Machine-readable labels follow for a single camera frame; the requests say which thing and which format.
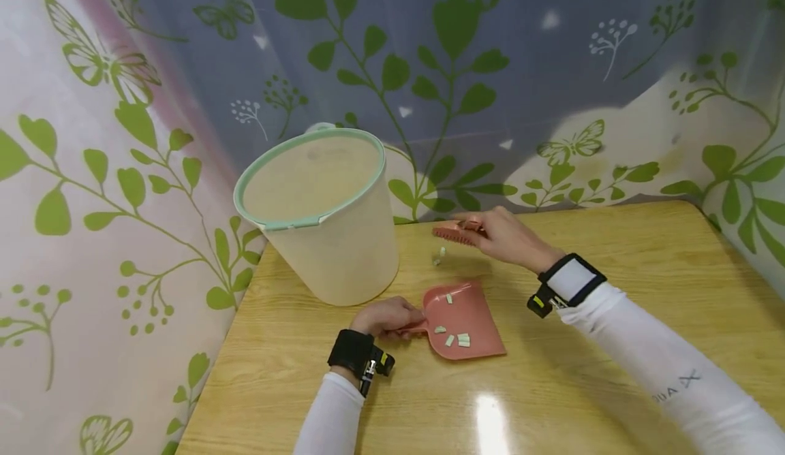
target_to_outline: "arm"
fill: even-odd
[[[461,217],[484,224],[489,238],[474,232],[464,234],[491,257],[537,274],[564,257],[561,250],[543,242],[505,208]],[[551,289],[565,300],[588,281],[581,276],[582,268],[568,268],[559,269],[548,280]],[[619,363],[698,450],[706,454],[785,453],[782,429],[753,398],[621,290],[603,283],[577,307],[558,312],[565,324],[580,330]]]
[[[603,283],[583,304],[558,312],[619,363],[701,453],[785,453],[783,431],[753,398],[621,290]]]
[[[373,337],[397,336],[395,330],[424,318],[414,305],[394,296],[365,307],[348,329]],[[349,369],[332,366],[300,429],[294,455],[354,454],[363,403],[360,380]]]

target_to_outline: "left hand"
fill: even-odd
[[[348,327],[373,337],[391,336],[407,339],[407,333],[399,334],[395,331],[422,320],[425,320],[425,315],[421,310],[410,304],[403,296],[393,296],[366,306],[357,313]]]

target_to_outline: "black wristband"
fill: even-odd
[[[350,329],[339,332],[335,339],[327,365],[342,366],[357,379],[363,378],[363,371],[373,353],[373,336]]]
[[[584,284],[582,288],[572,296],[572,298],[570,298],[569,300],[565,300],[565,303],[567,304],[568,307],[577,307],[578,305],[583,303],[585,297],[587,297],[590,293],[592,293],[594,289],[597,288],[597,286],[603,284],[605,281],[608,281],[608,279],[605,278],[604,274],[600,273],[600,271],[597,268],[594,268],[594,266],[587,263],[587,261],[585,261],[582,257],[580,257],[580,255],[575,253],[565,255],[563,258],[557,260],[556,264],[553,264],[551,266],[551,269],[548,269],[544,273],[540,273],[537,276],[537,280],[539,280],[543,286],[548,287],[548,281],[551,280],[553,276],[559,272],[559,270],[561,270],[565,265],[567,265],[567,263],[569,263],[572,260],[577,261],[586,270],[594,274],[594,278],[590,279],[588,283]],[[559,290],[553,290],[553,291],[555,294],[559,295]]]

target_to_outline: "table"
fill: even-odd
[[[520,217],[583,255],[709,358],[785,425],[785,304],[686,202]],[[555,314],[526,309],[532,274],[440,243],[432,223],[396,228],[401,269],[382,294],[418,303],[430,286],[480,279],[508,355],[466,362],[427,340],[386,345],[358,454],[681,454],[683,436],[624,372]],[[335,335],[360,307],[320,303],[268,245],[179,455],[290,454]]]

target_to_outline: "dustpan handle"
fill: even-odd
[[[401,329],[396,330],[396,332],[409,332],[414,334],[428,332],[428,319],[402,327]]]

